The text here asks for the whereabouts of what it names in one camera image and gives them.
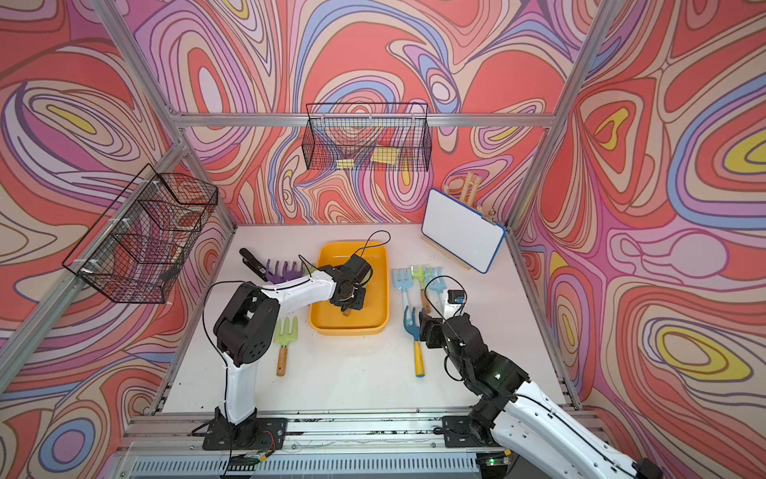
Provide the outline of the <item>teal fork yellow handle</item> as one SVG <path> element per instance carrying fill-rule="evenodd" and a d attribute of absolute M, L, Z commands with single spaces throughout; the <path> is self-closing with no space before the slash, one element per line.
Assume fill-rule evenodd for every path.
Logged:
<path fill-rule="evenodd" d="M 425 366 L 420 341 L 420 327 L 417 323 L 417 311 L 413 307 L 405 307 L 403 315 L 403 327 L 413 339 L 414 368 L 418 378 L 425 376 Z"/>

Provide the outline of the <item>blue handled garden fork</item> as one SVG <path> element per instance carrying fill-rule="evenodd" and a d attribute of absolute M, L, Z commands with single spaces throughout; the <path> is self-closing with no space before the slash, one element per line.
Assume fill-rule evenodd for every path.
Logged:
<path fill-rule="evenodd" d="M 410 269 L 393 269 L 392 281 L 395 289 L 398 289 L 401 293 L 403 309 L 409 309 L 408 291 L 413 287 L 413 277 Z"/>

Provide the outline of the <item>purple hand rake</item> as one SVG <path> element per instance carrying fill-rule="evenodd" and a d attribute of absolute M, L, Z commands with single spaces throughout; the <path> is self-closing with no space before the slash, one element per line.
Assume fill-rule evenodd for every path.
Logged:
<path fill-rule="evenodd" d="M 303 277 L 303 267 L 298 261 L 286 261 L 282 265 L 281 276 L 283 281 L 294 281 Z"/>

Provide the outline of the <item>green hand rake wooden handle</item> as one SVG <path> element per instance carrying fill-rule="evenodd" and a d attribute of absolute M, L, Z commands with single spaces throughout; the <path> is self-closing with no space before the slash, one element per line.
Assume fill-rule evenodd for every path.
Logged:
<path fill-rule="evenodd" d="M 423 265 L 413 265 L 410 267 L 411 275 L 416 279 L 420 287 L 420 297 L 424 313 L 430 315 L 431 307 L 426 295 L 426 269 Z"/>

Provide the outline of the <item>purple garden fork pink handle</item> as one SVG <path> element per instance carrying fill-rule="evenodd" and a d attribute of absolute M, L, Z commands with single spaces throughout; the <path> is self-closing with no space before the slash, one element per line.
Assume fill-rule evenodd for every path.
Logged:
<path fill-rule="evenodd" d="M 278 285 L 279 283 L 285 282 L 281 269 L 281 261 L 273 261 L 272 259 L 267 261 L 267 264 L 265 265 L 265 276 L 267 277 L 267 280 L 273 285 Z"/>

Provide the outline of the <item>green garden fork wooden handle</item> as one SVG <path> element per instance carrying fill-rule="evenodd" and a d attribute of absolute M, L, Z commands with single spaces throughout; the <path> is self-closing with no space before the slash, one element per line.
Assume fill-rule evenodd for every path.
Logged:
<path fill-rule="evenodd" d="M 273 341 L 279 345 L 276 376 L 284 377 L 286 373 L 288 347 L 297 341 L 298 318 L 280 319 L 276 324 Z"/>

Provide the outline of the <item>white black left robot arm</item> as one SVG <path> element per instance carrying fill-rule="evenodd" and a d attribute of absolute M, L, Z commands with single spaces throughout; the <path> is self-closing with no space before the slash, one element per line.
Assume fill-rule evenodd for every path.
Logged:
<path fill-rule="evenodd" d="M 305 277 L 261 287 L 241 281 L 207 338 L 225 364 L 225 385 L 215 416 L 207 423 L 203 449 L 281 449 L 284 422 L 257 418 L 257 361 L 272 345 L 284 313 L 327 301 L 343 313 L 363 309 L 373 267 L 358 253 L 342 265 L 323 265 Z"/>

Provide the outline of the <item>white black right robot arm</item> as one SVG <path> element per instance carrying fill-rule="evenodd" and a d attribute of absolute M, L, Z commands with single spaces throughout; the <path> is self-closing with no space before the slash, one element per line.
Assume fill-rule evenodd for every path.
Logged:
<path fill-rule="evenodd" d="M 632 457 L 581 425 L 504 355 L 486 345 L 470 315 L 450 319 L 419 313 L 420 339 L 440 348 L 478 397 L 467 415 L 471 441 L 520 454 L 553 478 L 661 478 L 648 458 Z"/>

